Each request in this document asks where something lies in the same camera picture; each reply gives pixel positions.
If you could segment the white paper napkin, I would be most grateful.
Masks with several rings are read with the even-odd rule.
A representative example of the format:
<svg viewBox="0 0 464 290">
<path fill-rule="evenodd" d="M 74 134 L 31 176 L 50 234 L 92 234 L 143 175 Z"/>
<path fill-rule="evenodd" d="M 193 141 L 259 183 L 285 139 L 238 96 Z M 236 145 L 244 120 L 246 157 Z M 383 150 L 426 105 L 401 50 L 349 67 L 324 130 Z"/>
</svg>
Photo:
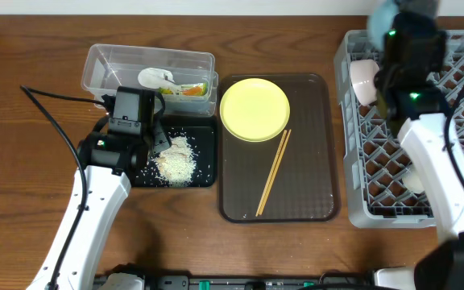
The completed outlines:
<svg viewBox="0 0 464 290">
<path fill-rule="evenodd" d="M 138 75 L 138 82 L 150 89 L 170 89 L 176 86 L 171 71 L 161 68 L 145 68 Z"/>
</svg>

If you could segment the yellow green snack wrapper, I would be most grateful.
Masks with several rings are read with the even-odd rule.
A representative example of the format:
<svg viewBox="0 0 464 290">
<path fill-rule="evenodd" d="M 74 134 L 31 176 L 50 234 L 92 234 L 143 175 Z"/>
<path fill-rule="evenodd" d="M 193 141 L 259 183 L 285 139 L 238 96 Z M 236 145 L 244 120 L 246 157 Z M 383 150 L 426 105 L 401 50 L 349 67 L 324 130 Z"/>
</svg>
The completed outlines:
<svg viewBox="0 0 464 290">
<path fill-rule="evenodd" d="M 207 83 L 196 83 L 196 84 L 184 84 L 184 85 L 171 85 L 166 88 L 159 88 L 162 94 L 171 95 L 184 95 L 190 97 L 200 97 L 207 93 Z"/>
</svg>

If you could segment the pile of rice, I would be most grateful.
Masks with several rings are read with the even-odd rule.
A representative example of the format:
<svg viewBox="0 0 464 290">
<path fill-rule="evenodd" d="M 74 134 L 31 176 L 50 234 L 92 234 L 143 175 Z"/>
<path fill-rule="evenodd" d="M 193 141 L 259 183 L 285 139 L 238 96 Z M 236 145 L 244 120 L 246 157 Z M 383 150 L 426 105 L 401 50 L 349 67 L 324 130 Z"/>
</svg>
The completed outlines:
<svg viewBox="0 0 464 290">
<path fill-rule="evenodd" d="M 137 185 L 143 187 L 183 188 L 192 185 L 202 172 L 197 166 L 200 152 L 196 138 L 184 128 L 171 127 L 168 131 L 171 146 L 154 156 L 143 168 Z"/>
</svg>

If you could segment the pink bowl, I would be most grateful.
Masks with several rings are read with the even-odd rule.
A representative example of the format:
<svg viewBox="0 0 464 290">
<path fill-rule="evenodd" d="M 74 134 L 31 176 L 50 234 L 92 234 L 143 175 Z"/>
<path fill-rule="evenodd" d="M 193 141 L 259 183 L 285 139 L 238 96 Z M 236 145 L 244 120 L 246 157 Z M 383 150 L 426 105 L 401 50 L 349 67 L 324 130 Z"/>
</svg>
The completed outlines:
<svg viewBox="0 0 464 290">
<path fill-rule="evenodd" d="M 356 60 L 350 64 L 350 82 L 362 106 L 376 102 L 375 75 L 378 71 L 379 66 L 374 60 Z"/>
</svg>

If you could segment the small white green cup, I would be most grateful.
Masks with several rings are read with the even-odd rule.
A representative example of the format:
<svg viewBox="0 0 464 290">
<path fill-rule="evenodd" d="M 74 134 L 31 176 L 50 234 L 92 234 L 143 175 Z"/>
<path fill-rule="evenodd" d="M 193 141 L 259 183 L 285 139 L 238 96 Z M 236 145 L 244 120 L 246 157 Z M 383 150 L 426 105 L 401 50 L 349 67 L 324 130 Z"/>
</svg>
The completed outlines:
<svg viewBox="0 0 464 290">
<path fill-rule="evenodd" d="M 402 183 L 404 187 L 412 193 L 421 194 L 425 191 L 415 168 L 407 169 L 406 173 L 402 176 Z"/>
</svg>

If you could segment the light blue bowl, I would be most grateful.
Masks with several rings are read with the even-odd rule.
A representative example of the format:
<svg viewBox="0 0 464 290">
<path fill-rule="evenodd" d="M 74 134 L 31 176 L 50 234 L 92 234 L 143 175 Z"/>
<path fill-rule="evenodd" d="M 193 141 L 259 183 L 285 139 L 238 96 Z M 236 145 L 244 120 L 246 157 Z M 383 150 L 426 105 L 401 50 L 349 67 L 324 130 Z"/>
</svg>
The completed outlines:
<svg viewBox="0 0 464 290">
<path fill-rule="evenodd" d="M 392 28 L 393 19 L 399 13 L 394 0 L 385 0 L 367 20 L 367 35 L 370 43 L 380 52 L 384 51 L 385 35 Z"/>
</svg>

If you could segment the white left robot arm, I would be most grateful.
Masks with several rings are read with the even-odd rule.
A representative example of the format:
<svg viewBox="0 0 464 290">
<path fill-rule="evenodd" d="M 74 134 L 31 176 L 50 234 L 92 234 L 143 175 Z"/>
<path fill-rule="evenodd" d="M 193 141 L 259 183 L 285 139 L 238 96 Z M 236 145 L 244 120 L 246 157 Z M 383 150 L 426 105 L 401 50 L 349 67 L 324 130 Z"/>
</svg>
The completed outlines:
<svg viewBox="0 0 464 290">
<path fill-rule="evenodd" d="M 172 145 L 161 118 L 161 93 L 121 86 L 98 102 L 107 114 L 74 145 L 36 99 L 38 90 L 22 91 L 68 145 L 77 171 L 72 193 L 46 259 L 31 289 L 90 289 L 114 219 L 128 198 L 138 172 Z"/>
</svg>

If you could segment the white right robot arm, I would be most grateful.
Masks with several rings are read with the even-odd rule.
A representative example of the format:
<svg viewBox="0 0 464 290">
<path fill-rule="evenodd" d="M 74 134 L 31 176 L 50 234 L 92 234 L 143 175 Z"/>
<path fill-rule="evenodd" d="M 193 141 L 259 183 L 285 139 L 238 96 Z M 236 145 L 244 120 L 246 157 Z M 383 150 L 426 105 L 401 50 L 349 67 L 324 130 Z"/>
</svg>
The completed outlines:
<svg viewBox="0 0 464 290">
<path fill-rule="evenodd" d="M 439 246 L 413 271 L 416 289 L 464 289 L 464 152 L 445 94 L 429 81 L 445 57 L 435 20 L 397 13 L 383 35 L 377 107 L 416 169 L 436 220 Z"/>
</svg>

